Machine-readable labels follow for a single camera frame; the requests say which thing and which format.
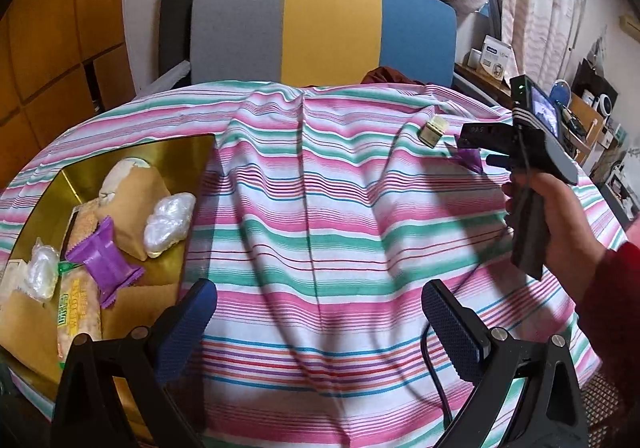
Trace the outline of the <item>red sleeve forearm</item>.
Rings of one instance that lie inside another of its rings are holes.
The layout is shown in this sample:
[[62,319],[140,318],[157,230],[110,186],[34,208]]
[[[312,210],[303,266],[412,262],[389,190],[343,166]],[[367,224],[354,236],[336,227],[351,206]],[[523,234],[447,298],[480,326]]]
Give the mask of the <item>red sleeve forearm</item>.
[[605,252],[582,301],[578,325],[625,405],[639,402],[639,248]]

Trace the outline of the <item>person right hand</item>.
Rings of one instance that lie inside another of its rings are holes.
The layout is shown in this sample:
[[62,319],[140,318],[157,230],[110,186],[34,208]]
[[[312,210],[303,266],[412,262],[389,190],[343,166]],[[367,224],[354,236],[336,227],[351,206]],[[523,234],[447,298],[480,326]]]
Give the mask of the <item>person right hand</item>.
[[529,187],[544,198],[544,215],[550,231],[546,266],[564,291],[579,304],[608,249],[598,242],[586,213],[574,191],[549,173],[514,171],[501,189],[506,196],[506,223],[515,223],[512,214],[516,198]]

